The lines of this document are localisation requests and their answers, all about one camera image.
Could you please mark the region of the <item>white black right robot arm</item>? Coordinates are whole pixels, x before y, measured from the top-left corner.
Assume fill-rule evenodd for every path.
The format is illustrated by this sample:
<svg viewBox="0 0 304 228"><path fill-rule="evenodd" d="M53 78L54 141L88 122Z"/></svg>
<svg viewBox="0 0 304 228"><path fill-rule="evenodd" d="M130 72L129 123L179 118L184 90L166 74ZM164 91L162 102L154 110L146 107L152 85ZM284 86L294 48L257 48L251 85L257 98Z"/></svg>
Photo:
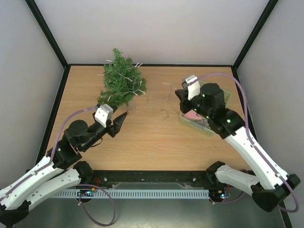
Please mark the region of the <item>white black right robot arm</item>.
<svg viewBox="0 0 304 228"><path fill-rule="evenodd" d="M195 83L176 90L175 94L183 114L195 111L207 119L212 131L228 142L253 171L248 174L217 161L207 168L210 185L231 185L250 195L266 212L271 212L299 185L299 177L275 164L245 127L240 115L226 107L224 92L216 83L201 86Z"/></svg>

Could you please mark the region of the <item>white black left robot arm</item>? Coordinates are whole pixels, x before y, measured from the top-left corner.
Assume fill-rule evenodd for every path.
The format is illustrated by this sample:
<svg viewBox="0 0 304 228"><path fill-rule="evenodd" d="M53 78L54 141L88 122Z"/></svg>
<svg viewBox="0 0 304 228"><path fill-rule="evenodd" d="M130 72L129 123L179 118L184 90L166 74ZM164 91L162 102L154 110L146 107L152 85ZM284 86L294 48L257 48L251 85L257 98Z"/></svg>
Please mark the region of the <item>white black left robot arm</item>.
<svg viewBox="0 0 304 228"><path fill-rule="evenodd" d="M105 134L115 137L128 112L112 120L116 106L107 104L87 108L94 123L75 120L67 128L61 125L53 147L17 181L0 191L0 222L13 226L37 205L73 186L92 187L93 170L82 161L81 152L95 146Z"/></svg>

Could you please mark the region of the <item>green perforated plastic basket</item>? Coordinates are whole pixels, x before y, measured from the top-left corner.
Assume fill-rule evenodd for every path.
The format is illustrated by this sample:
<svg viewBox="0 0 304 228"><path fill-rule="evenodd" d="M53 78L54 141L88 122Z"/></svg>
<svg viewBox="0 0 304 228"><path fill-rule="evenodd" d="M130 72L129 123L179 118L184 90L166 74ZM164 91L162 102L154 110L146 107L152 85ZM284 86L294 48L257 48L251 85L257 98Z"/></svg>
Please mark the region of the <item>green perforated plastic basket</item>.
<svg viewBox="0 0 304 228"><path fill-rule="evenodd" d="M200 86L203 86L204 84L207 84L208 82L200 80L199 84ZM224 92L224 102L226 104L226 107L229 104L230 98L231 98L231 92L229 90L226 90L222 87L220 87ZM211 130L208 121L204 117L198 116L194 111L187 112L186 114L180 113L180 123L190 127L193 130L196 130L200 133L203 133L207 136L213 136L215 135L215 132Z"/></svg>

